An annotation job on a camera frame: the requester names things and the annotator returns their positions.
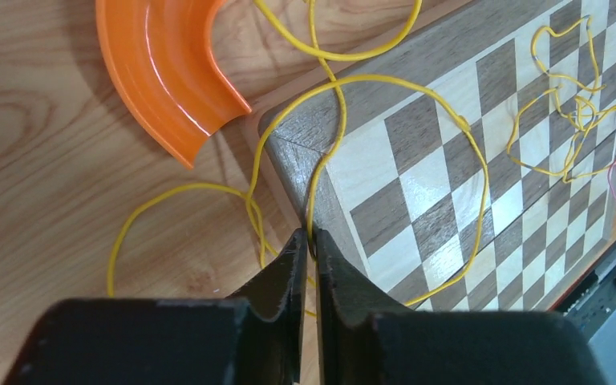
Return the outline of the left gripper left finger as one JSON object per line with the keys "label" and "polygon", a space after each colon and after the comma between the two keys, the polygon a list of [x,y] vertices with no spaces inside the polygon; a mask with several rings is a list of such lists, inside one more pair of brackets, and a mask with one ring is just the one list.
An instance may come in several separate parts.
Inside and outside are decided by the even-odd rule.
{"label": "left gripper left finger", "polygon": [[225,298],[68,298],[34,324],[7,384],[293,384],[307,236]]}

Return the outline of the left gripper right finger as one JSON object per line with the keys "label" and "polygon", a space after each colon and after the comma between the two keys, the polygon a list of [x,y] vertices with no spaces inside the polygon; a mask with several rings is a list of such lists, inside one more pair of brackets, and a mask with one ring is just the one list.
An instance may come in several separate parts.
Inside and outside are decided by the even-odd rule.
{"label": "left gripper right finger", "polygon": [[555,312],[407,308],[314,233],[324,384],[603,384],[579,330]]}

